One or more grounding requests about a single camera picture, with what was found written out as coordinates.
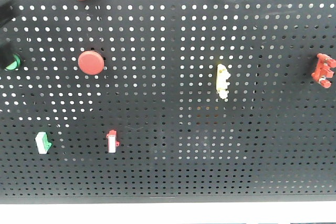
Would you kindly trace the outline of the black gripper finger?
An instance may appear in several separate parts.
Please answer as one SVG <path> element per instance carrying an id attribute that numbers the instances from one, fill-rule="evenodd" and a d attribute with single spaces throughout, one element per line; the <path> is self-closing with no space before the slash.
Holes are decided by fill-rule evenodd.
<path id="1" fill-rule="evenodd" d="M 0 15 L 1 27 L 3 27 L 6 23 L 15 17 L 13 0 L 1 0 Z"/>
<path id="2" fill-rule="evenodd" d="M 4 42 L 0 47 L 0 64 L 1 69 L 6 69 L 14 62 L 12 46 L 9 42 Z"/>

